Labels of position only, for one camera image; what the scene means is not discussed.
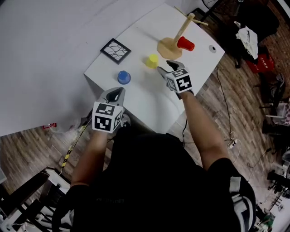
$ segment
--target black cable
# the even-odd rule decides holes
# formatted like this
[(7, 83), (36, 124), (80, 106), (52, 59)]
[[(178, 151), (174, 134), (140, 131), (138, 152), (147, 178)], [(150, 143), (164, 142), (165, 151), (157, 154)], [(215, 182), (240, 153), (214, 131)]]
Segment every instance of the black cable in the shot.
[(183, 128), (183, 131), (182, 131), (183, 148), (185, 147), (185, 142), (184, 142), (184, 131), (185, 131), (186, 126), (187, 126), (187, 119), (186, 119), (186, 122), (185, 122), (185, 127)]
[[(231, 140), (224, 140), (224, 141), (231, 141)], [(189, 143), (195, 143), (195, 142), (189, 142)], [(187, 143), (185, 143), (185, 144), (187, 144)]]
[(251, 171), (251, 174), (250, 174), (250, 177), (249, 177), (248, 181), (250, 180), (250, 178), (251, 178), (251, 176), (252, 176), (252, 174), (253, 174), (254, 168), (255, 168), (256, 165), (260, 162), (261, 158), (262, 158), (265, 154), (267, 154), (269, 151), (271, 151), (271, 150), (272, 150), (272, 148), (268, 148), (268, 149), (264, 152), (264, 154), (260, 155), (258, 161), (256, 162), (256, 164), (255, 164), (253, 167), (251, 167), (250, 164), (247, 163), (247, 166), (248, 166), (249, 168), (252, 168), (252, 171)]
[[(221, 85), (223, 98), (225, 99), (225, 103), (226, 103), (226, 105), (227, 105), (227, 100), (226, 100), (225, 93), (223, 92), (222, 83), (221, 83), (220, 79), (218, 78), (218, 67), (217, 67), (217, 79), (218, 79), (218, 81), (219, 81), (219, 83), (220, 83), (220, 85)], [(231, 137), (232, 126), (231, 126), (231, 116), (230, 116), (230, 111), (229, 111), (229, 109), (228, 109), (228, 105), (227, 105), (227, 114), (228, 114), (229, 125), (230, 125), (230, 133), (229, 133), (229, 136)]]

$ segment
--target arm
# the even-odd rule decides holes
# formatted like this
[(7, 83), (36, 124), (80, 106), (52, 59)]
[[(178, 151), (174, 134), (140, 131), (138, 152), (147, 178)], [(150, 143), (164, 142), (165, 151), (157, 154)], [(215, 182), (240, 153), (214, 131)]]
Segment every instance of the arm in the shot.
[(200, 153), (203, 168), (208, 168), (220, 158), (228, 158), (220, 131), (207, 116), (201, 104), (190, 92), (180, 93), (191, 136)]
[(72, 174), (71, 187), (90, 185), (103, 171), (107, 145), (107, 133), (95, 131)]

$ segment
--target yellow black tape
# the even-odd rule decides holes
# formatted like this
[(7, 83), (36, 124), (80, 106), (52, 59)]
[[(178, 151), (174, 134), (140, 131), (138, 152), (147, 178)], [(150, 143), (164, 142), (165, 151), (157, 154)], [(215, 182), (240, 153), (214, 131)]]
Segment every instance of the yellow black tape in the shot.
[(76, 138), (76, 140), (73, 142), (73, 145), (70, 145), (70, 147), (68, 148), (68, 152), (66, 154), (66, 156), (64, 157), (64, 161), (62, 164), (62, 169), (64, 168), (64, 166), (67, 164), (67, 160), (69, 158), (69, 155), (71, 154), (71, 152), (73, 151), (75, 145), (77, 144), (79, 138), (82, 136), (83, 132), (85, 131), (87, 125), (90, 123), (90, 121), (92, 120), (92, 110), (91, 112), (88, 114), (87, 116), (87, 120), (83, 123), (83, 125), (79, 128), (79, 135)]

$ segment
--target blue cup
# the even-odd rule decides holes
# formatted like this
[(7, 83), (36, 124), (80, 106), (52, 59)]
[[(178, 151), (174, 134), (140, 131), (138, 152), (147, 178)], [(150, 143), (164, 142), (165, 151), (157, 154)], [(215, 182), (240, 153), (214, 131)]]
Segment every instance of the blue cup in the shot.
[(126, 72), (126, 71), (120, 71), (119, 74), (118, 74), (118, 82), (121, 84), (121, 85), (126, 85), (130, 82), (131, 80), (131, 75)]

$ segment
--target white table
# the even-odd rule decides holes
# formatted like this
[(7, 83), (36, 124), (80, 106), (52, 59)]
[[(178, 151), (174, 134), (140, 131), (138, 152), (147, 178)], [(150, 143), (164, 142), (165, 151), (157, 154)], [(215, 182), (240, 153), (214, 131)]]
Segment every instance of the white table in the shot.
[[(157, 52), (157, 43), (164, 37), (174, 38), (184, 21), (185, 17), (181, 13), (167, 4), (162, 4), (116, 38), (132, 50), (119, 65), (100, 54), (85, 72), (86, 76), (104, 90), (124, 87), (124, 107), (158, 133), (168, 131), (184, 111), (184, 106), (175, 93), (166, 87), (166, 82), (157, 70), (147, 68), (144, 62), (149, 55), (157, 54), (159, 66), (172, 71), (166, 60)], [(192, 52), (184, 50), (182, 57), (177, 61), (189, 68), (193, 92), (197, 94), (224, 51), (195, 23), (188, 26), (183, 36), (192, 41), (195, 48)], [(209, 50), (210, 45), (215, 47), (216, 53)], [(131, 75), (131, 82), (127, 85), (121, 85), (117, 81), (121, 70)]]

